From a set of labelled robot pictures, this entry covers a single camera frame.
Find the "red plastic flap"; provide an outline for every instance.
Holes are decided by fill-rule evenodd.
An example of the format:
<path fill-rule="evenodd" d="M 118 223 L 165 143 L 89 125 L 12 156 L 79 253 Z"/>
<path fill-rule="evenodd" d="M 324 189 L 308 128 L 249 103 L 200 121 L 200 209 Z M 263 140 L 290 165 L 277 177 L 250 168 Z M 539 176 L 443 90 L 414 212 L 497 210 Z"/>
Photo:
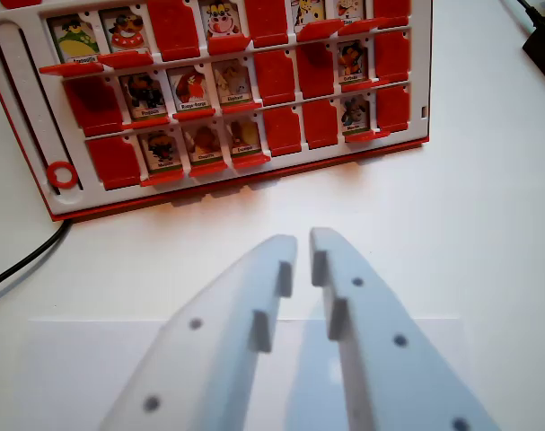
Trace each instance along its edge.
<path fill-rule="evenodd" d="M 408 79 L 409 39 L 402 31 L 388 31 L 374 36 L 375 69 L 380 78 L 390 82 Z"/>
<path fill-rule="evenodd" d="M 302 151 L 300 119 L 289 106 L 265 110 L 264 128 L 272 156 Z"/>
<path fill-rule="evenodd" d="M 104 67 L 101 63 L 63 63 L 62 65 L 39 67 L 39 72 L 44 75 L 56 75 L 70 78 L 79 75 L 97 74 L 102 72 Z"/>
<path fill-rule="evenodd" d="M 268 163 L 270 158 L 263 153 L 244 155 L 243 157 L 234 157 L 233 165 L 237 169 L 253 168 L 254 166 L 260 166 L 261 164 Z"/>
<path fill-rule="evenodd" d="M 86 136 L 122 130 L 122 113 L 117 97 L 100 76 L 71 79 L 63 85 L 76 122 Z"/>
<path fill-rule="evenodd" d="M 408 25 L 411 13 L 411 0 L 374 0 L 374 17 L 390 18 L 381 29 Z"/>
<path fill-rule="evenodd" d="M 19 7 L 34 6 L 41 3 L 42 0 L 1 0 L 1 4 L 7 9 L 18 9 Z"/>
<path fill-rule="evenodd" d="M 148 0 L 148 13 L 164 61 L 200 57 L 194 14 L 183 0 Z"/>
<path fill-rule="evenodd" d="M 221 160 L 220 162 L 202 164 L 200 166 L 192 166 L 190 177 L 199 177 L 200 175 L 208 175 L 210 173 L 218 173 L 228 169 L 228 165 Z"/>
<path fill-rule="evenodd" d="M 142 121 L 135 121 L 129 124 L 123 124 L 123 130 L 130 130 L 132 128 L 153 128 L 154 126 L 161 126 L 168 124 L 171 121 L 168 117 L 160 117 L 158 119 L 143 119 Z"/>
<path fill-rule="evenodd" d="M 372 88 L 377 85 L 386 85 L 389 83 L 390 81 L 386 79 L 381 79 L 379 81 L 367 80 L 361 83 L 346 84 L 346 85 L 342 85 L 342 92 L 355 92 L 356 90 L 366 90 L 368 88 Z"/>
<path fill-rule="evenodd" d="M 376 119 L 382 131 L 398 132 L 408 128 L 409 92 L 402 85 L 378 90 Z"/>
<path fill-rule="evenodd" d="M 338 113 L 327 100 L 302 105 L 304 133 L 312 150 L 338 143 Z"/>
<path fill-rule="evenodd" d="M 238 103 L 233 106 L 223 106 L 222 107 L 222 113 L 223 114 L 234 114 L 236 112 L 244 112 L 246 110 L 257 110 L 258 108 L 262 108 L 262 103 L 258 102 L 250 102 L 250 103 Z"/>
<path fill-rule="evenodd" d="M 305 99 L 334 92 L 332 53 L 322 42 L 296 47 L 298 81 Z"/>
<path fill-rule="evenodd" d="M 344 22 L 339 19 L 309 22 L 296 35 L 296 40 L 298 42 L 307 42 L 327 39 L 343 26 Z"/>
<path fill-rule="evenodd" d="M 254 66 L 264 106 L 295 101 L 294 66 L 283 50 L 257 52 Z"/>
<path fill-rule="evenodd" d="M 338 30 L 338 35 L 346 36 L 348 34 L 366 33 L 376 27 L 383 27 L 389 21 L 388 18 L 372 18 L 370 20 L 360 20 L 351 22 L 350 24 Z"/>
<path fill-rule="evenodd" d="M 215 112 L 216 110 L 214 108 L 208 108 L 205 110 L 189 110 L 172 114 L 172 117 L 178 121 L 189 121 L 191 119 L 205 119 L 206 117 L 212 117 L 215 115 Z"/>
<path fill-rule="evenodd" d="M 208 38 L 208 54 L 217 56 L 229 52 L 244 51 L 249 43 L 251 43 L 251 38 L 247 38 L 241 33 L 220 38 Z"/>
<path fill-rule="evenodd" d="M 87 141 L 94 169 L 106 190 L 136 186 L 140 170 L 135 149 L 120 136 Z"/>
<path fill-rule="evenodd" d="M 244 0 L 254 48 L 288 43 L 284 0 Z"/>
<path fill-rule="evenodd" d="M 182 180 L 184 178 L 184 171 L 182 169 L 175 169 L 172 171 L 153 173 L 148 177 L 148 180 L 140 182 L 142 187 L 156 186 L 158 184 L 164 184 L 165 182 L 173 182 Z"/>
<path fill-rule="evenodd" d="M 150 52 L 119 51 L 112 54 L 103 54 L 96 57 L 101 63 L 113 69 L 126 69 L 129 67 L 151 65 L 153 56 Z"/>
<path fill-rule="evenodd" d="M 374 132 L 373 130 L 368 130 L 367 132 L 356 133 L 354 135 L 348 135 L 345 138 L 346 142 L 369 142 L 374 141 L 375 139 L 380 139 L 382 137 L 387 137 L 390 135 L 389 131 Z"/>

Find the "white paper sheet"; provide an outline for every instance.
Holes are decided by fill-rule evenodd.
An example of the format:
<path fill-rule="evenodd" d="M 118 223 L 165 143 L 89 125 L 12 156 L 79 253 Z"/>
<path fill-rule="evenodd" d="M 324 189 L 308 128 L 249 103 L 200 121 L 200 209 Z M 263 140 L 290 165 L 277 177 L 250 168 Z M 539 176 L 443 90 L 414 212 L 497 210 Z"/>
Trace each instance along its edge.
<path fill-rule="evenodd" d="M 458 319 L 418 324 L 470 384 Z M 118 397 L 162 321 L 31 321 L 22 350 L 13 429 L 91 431 Z M 338 345 L 324 321 L 279 321 L 261 355 L 245 431 L 347 429 Z"/>

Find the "screw hole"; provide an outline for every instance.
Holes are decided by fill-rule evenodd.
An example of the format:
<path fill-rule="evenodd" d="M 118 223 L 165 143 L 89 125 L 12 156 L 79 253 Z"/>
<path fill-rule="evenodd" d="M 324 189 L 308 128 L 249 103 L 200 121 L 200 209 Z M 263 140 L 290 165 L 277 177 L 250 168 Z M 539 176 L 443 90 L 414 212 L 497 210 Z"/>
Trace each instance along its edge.
<path fill-rule="evenodd" d="M 468 421 L 463 418 L 456 418 L 452 422 L 453 429 L 455 431 L 470 431 L 471 427 Z"/>
<path fill-rule="evenodd" d="M 161 406 L 161 401 L 158 397 L 151 395 L 145 400 L 145 404 L 143 405 L 143 408 L 146 412 L 150 413 L 152 411 L 158 410 L 158 408 Z"/>
<path fill-rule="evenodd" d="M 394 343 L 396 343 L 396 346 L 398 347 L 405 347 L 408 345 L 408 339 L 406 339 L 406 337 L 403 335 L 398 334 L 394 337 Z"/>
<path fill-rule="evenodd" d="M 198 328 L 202 326 L 202 319 L 195 317 L 194 319 L 190 321 L 189 326 L 192 330 L 197 330 Z"/>

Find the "red ring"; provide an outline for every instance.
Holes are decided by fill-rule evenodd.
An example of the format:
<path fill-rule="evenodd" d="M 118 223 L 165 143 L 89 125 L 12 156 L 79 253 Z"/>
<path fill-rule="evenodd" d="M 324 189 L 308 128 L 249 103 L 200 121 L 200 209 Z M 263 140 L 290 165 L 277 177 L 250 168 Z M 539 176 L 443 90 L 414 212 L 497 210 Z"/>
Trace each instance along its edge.
<path fill-rule="evenodd" d="M 67 182 L 61 182 L 57 179 L 57 169 L 66 169 L 71 172 L 71 179 Z M 47 168 L 47 178 L 51 185 L 59 189 L 71 189 L 78 182 L 78 174 L 75 167 L 69 162 L 53 162 Z"/>

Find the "black cable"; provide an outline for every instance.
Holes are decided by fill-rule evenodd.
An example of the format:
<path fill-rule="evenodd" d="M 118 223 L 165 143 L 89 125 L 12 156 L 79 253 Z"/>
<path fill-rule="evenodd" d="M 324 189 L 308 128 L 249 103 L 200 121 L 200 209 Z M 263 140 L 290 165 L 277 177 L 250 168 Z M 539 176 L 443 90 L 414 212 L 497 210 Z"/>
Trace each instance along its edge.
<path fill-rule="evenodd" d="M 31 262 L 33 262 L 38 256 L 48 250 L 53 244 L 60 240 L 63 236 L 66 235 L 69 228 L 71 227 L 72 222 L 70 220 L 65 220 L 57 229 L 53 236 L 48 238 L 37 250 L 31 253 L 29 256 L 25 257 L 23 260 L 15 263 L 9 269 L 7 269 L 3 274 L 0 274 L 0 283 L 5 281 L 8 277 L 13 275 L 15 272 L 23 269 Z"/>

